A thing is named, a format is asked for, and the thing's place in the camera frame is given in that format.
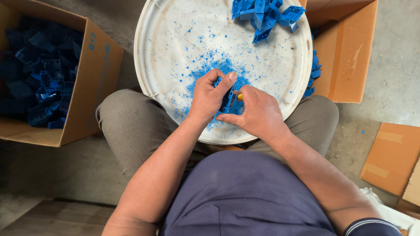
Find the concrete floor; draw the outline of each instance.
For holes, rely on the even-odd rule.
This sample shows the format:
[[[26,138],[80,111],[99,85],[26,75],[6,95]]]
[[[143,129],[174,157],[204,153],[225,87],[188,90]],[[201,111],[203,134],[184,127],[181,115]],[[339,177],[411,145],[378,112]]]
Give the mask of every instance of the concrete floor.
[[[134,33],[144,0],[41,0],[88,16],[125,50],[117,89],[138,87]],[[340,120],[327,158],[385,204],[398,198],[359,179],[381,122],[420,126],[420,4],[381,0],[361,104],[338,104]],[[0,230],[45,198],[115,205],[127,181],[105,138],[93,135],[61,148],[0,141]]]

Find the shirt sleeve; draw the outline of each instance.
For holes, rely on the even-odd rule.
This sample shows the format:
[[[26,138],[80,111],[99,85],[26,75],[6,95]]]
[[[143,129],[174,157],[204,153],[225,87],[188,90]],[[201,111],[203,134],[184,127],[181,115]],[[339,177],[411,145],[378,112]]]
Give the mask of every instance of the shirt sleeve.
[[[344,231],[345,236],[401,236],[393,224],[378,218],[364,218],[349,225]]]

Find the fingernail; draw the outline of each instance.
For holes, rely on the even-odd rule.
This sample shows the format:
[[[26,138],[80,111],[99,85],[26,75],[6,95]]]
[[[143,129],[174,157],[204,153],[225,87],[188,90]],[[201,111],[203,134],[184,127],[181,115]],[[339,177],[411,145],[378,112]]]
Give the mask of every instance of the fingernail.
[[[229,79],[230,79],[231,81],[235,81],[237,77],[238,77],[238,73],[236,73],[235,71],[232,71],[232,72],[229,74]]]

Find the gray pants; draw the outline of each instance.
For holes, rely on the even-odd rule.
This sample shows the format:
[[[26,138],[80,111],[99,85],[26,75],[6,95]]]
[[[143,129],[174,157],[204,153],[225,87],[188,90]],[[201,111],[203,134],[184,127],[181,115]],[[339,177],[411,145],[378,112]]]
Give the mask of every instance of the gray pants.
[[[178,127],[154,99],[130,89],[109,95],[96,110],[96,119],[129,180],[137,169]],[[303,98],[285,121],[292,133],[325,157],[339,120],[337,106],[326,97]],[[262,140],[243,144],[246,150],[284,160]],[[211,153],[197,143],[186,171]]]

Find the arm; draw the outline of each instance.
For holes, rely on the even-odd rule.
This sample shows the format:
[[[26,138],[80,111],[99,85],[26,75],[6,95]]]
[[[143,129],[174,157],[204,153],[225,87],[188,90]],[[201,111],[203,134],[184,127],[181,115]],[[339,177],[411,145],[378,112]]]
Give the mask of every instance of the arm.
[[[266,142],[309,188],[340,233],[355,220],[381,218],[351,180],[291,133],[274,97],[247,85],[241,92],[244,114],[220,114],[216,119],[236,124]]]
[[[214,88],[218,77],[224,78]],[[225,76],[215,69],[197,80],[187,118],[131,178],[102,235],[155,235],[153,223],[168,209],[198,137],[236,78],[236,72]]]

